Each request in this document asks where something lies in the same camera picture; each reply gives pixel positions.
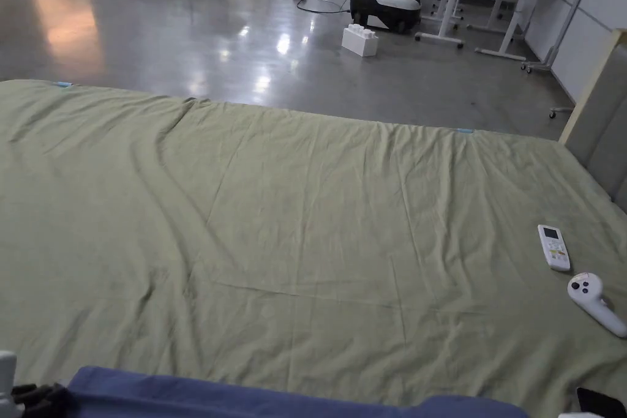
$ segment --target blue blanket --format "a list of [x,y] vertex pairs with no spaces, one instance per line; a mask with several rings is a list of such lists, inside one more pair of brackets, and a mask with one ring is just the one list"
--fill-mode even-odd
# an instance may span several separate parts
[[100,367],[80,369],[68,389],[71,418],[527,418],[487,398],[443,395],[397,408]]

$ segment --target polished gray floor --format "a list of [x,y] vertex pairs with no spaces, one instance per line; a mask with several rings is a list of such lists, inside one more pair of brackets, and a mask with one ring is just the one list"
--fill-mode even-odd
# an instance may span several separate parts
[[[340,47],[347,13],[316,15],[294,0],[0,0],[0,11],[2,80],[71,81],[553,139],[567,117],[550,121],[547,110],[570,104],[550,75],[528,76],[518,62],[473,52],[497,47],[498,36],[460,31],[468,45],[458,51],[381,32],[376,57],[363,59]],[[485,15],[476,7],[465,12]],[[530,54],[523,45],[512,48]]]

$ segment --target headboard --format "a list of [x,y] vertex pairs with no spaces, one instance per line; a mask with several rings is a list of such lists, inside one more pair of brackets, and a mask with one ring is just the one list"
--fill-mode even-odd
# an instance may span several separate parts
[[626,31],[613,36],[560,141],[627,212]]

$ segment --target white block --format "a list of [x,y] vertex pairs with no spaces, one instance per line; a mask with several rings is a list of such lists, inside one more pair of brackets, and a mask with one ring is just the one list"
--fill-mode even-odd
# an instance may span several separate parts
[[373,56],[377,53],[378,37],[374,31],[365,29],[358,24],[349,24],[344,28],[342,47],[359,54],[362,57]]

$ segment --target black cable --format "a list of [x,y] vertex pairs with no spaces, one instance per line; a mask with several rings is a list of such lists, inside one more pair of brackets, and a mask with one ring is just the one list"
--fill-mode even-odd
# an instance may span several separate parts
[[[342,2],[342,5],[339,5],[339,9],[336,11],[324,11],[324,10],[310,10],[308,8],[304,8],[301,7],[300,4],[303,2],[304,0],[299,0],[298,3],[296,3],[296,8],[298,8],[299,10],[303,10],[306,12],[310,12],[310,13],[321,13],[321,14],[334,14],[334,13],[344,13],[344,12],[349,12],[350,10],[342,10],[342,7],[344,6],[344,4],[346,3],[347,0],[344,0],[344,2]],[[327,2],[327,3],[331,3],[337,6],[337,4],[335,2],[331,2],[329,0],[321,0],[323,2]]]

